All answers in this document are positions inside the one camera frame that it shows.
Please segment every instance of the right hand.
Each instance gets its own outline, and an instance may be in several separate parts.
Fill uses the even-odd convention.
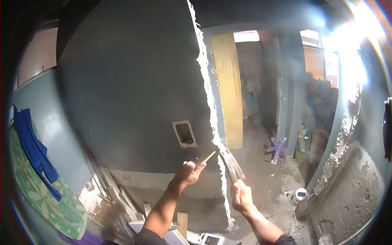
[[[247,215],[256,208],[252,200],[252,190],[242,180],[234,183],[230,188],[230,192],[233,208],[238,212]]]

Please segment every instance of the white container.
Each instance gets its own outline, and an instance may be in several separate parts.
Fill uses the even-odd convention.
[[[298,207],[298,205],[306,199],[308,196],[308,192],[304,188],[298,188],[298,190],[295,192],[295,195],[291,197],[291,202],[294,207]]]

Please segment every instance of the person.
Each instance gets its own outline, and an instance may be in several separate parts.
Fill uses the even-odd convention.
[[[163,236],[169,231],[181,192],[193,185],[206,167],[205,162],[184,162],[169,183],[166,191],[148,215],[142,230],[138,233],[135,245],[165,245]],[[250,223],[259,243],[275,245],[295,245],[291,236],[268,221],[256,208],[252,200],[252,191],[242,180],[234,183],[230,189],[232,206]]]

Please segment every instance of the purple cloth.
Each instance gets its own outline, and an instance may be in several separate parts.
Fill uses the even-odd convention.
[[[103,240],[99,236],[93,235],[91,232],[86,230],[83,237],[80,240],[71,239],[60,232],[60,237],[68,244],[72,245],[118,245],[113,241]]]

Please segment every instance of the left hand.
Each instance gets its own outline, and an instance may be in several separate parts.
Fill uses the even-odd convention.
[[[180,169],[177,171],[173,181],[185,188],[188,185],[193,185],[199,179],[200,173],[207,164],[201,161],[185,161]]]

